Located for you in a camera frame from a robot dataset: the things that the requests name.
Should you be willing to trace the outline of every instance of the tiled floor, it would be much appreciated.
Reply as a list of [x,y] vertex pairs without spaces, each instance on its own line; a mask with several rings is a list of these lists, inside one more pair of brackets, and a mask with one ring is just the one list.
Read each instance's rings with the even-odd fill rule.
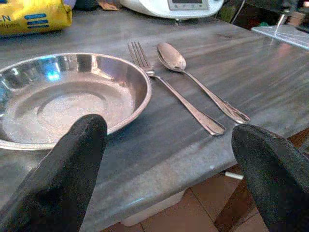
[[[231,168],[239,173],[238,167]],[[239,184],[222,175],[215,175],[188,189],[182,200],[162,212],[126,227],[120,223],[102,232],[218,232],[213,221]],[[257,209],[234,232],[268,232]]]

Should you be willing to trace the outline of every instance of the metal bowl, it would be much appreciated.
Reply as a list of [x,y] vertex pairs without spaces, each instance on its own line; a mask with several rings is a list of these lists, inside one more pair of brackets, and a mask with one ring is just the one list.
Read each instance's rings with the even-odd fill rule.
[[102,115],[108,134],[147,106],[152,87],[136,65],[112,56],[67,53],[0,70],[0,147],[52,149],[86,114]]

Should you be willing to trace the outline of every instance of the fork tines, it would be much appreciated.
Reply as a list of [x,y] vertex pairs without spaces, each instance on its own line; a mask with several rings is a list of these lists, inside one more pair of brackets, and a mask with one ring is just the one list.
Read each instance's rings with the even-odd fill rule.
[[127,46],[135,64],[142,68],[150,67],[140,42],[131,42],[131,44],[128,43]]

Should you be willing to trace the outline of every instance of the fork handle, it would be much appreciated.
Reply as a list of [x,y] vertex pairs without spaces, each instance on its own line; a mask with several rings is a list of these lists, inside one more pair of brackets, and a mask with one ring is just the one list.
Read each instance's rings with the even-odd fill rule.
[[207,116],[203,112],[196,109],[190,102],[188,102],[179,92],[177,92],[166,80],[160,76],[151,75],[161,81],[166,88],[168,88],[187,108],[187,110],[193,115],[193,117],[202,125],[202,127],[211,135],[221,135],[225,132],[225,127],[219,122],[215,121],[211,117]]

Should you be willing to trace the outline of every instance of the white appliance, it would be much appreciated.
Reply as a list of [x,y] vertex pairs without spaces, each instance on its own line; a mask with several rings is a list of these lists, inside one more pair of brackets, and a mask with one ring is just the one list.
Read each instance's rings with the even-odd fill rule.
[[120,0],[133,11],[162,18],[188,19],[217,13],[224,0]]

